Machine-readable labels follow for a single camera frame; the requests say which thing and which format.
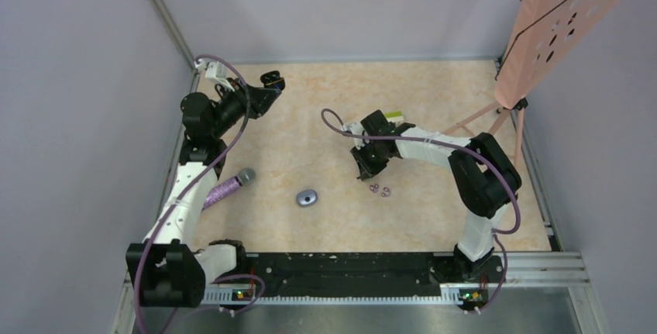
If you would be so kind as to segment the purple glitter microphone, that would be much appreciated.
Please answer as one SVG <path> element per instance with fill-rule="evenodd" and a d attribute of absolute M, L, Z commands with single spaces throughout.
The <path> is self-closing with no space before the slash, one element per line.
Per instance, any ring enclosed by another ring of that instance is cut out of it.
<path fill-rule="evenodd" d="M 243 168 L 237 175 L 226 179 L 214 186 L 206 196 L 203 210 L 212 207 L 217 202 L 237 192 L 240 188 L 250 185 L 256 179 L 256 172 L 252 168 Z"/>

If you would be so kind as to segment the pink music stand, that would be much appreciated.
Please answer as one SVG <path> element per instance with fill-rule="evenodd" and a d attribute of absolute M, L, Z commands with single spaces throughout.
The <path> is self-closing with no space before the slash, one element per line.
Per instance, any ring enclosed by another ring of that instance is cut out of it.
<path fill-rule="evenodd" d="M 527 97 L 620 0 L 520 0 L 507 47 L 497 60 L 494 101 L 444 130 L 467 131 L 468 124 L 493 110 L 495 134 L 515 114 L 513 160 L 521 159 Z"/>

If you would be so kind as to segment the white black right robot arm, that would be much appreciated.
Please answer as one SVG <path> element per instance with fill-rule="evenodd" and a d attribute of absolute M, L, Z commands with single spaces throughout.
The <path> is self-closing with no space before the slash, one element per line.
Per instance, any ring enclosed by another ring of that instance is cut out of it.
<path fill-rule="evenodd" d="M 377 176 L 393 158 L 419 160 L 451 173 L 466 208 L 463 232 L 453 251 L 453 272 L 460 279 L 475 281 L 485 272 L 508 208 L 516 218 L 507 233 L 519 229 L 522 180 L 493 135 L 459 138 L 431 133 L 408 122 L 392 122 L 380 110 L 342 125 L 342 131 L 354 139 L 350 153 L 361 181 Z"/>

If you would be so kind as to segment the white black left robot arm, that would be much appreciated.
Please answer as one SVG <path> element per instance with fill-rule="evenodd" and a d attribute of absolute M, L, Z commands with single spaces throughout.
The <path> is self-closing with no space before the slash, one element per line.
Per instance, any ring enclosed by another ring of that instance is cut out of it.
<path fill-rule="evenodd" d="M 240 241 L 215 241 L 198 252 L 189 244 L 207 201 L 222 193 L 215 185 L 228 152 L 223 135 L 237 122 L 263 116 L 285 88 L 279 71 L 261 75 L 260 81 L 256 88 L 230 78 L 218 101 L 202 92 L 181 101 L 184 142 L 170 197 L 144 240 L 126 251 L 140 307 L 194 308 L 217 278 L 235 283 L 247 275 Z"/>

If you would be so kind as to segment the aluminium frame rail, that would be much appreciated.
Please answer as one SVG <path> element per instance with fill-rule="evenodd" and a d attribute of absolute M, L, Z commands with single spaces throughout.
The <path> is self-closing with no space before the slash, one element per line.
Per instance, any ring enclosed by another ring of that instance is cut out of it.
<path fill-rule="evenodd" d="M 235 301 L 228 288 L 218 288 L 226 281 L 242 279 L 236 270 L 217 278 L 205 288 L 200 305 L 241 308 L 258 305 L 455 305 L 466 311 L 475 311 L 487 304 L 504 288 L 570 288 L 585 286 L 589 275 L 583 259 L 576 253 L 561 252 L 507 252 L 494 253 L 503 263 L 500 281 L 490 288 L 469 290 L 464 286 L 451 286 L 438 298 L 268 298 L 261 294 L 248 301 Z"/>

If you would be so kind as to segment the glossy black charging case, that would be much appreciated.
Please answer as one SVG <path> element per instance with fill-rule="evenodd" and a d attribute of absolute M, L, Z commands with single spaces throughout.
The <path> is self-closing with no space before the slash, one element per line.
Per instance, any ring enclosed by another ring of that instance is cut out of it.
<path fill-rule="evenodd" d="M 271 88 L 283 91 L 285 89 L 285 80 L 279 71 L 269 71 L 260 76 L 260 82 L 265 88 Z"/>

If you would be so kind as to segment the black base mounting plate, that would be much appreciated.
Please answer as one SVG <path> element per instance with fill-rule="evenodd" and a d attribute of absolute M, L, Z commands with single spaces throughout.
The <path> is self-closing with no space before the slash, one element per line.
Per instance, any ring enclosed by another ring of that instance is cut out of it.
<path fill-rule="evenodd" d="M 268 298 L 438 298 L 451 286 L 473 291 L 500 281 L 502 259 L 470 264 L 452 253 L 259 253 L 242 279 L 219 283 L 235 301 Z"/>

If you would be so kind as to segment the grey purple charging case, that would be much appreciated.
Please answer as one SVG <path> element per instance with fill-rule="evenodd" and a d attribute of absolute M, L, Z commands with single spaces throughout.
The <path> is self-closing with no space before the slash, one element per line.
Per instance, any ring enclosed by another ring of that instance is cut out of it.
<path fill-rule="evenodd" d="M 302 208 L 314 205 L 318 201 L 318 192 L 314 189 L 300 191 L 296 195 L 296 203 Z"/>

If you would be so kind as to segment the green white purple toy block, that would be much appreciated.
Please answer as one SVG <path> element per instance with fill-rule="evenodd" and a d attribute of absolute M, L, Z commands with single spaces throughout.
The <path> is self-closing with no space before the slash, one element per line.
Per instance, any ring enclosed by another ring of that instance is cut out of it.
<path fill-rule="evenodd" d="M 404 120 L 404 115 L 401 111 L 387 112 L 384 114 L 384 117 L 391 122 L 402 122 Z"/>

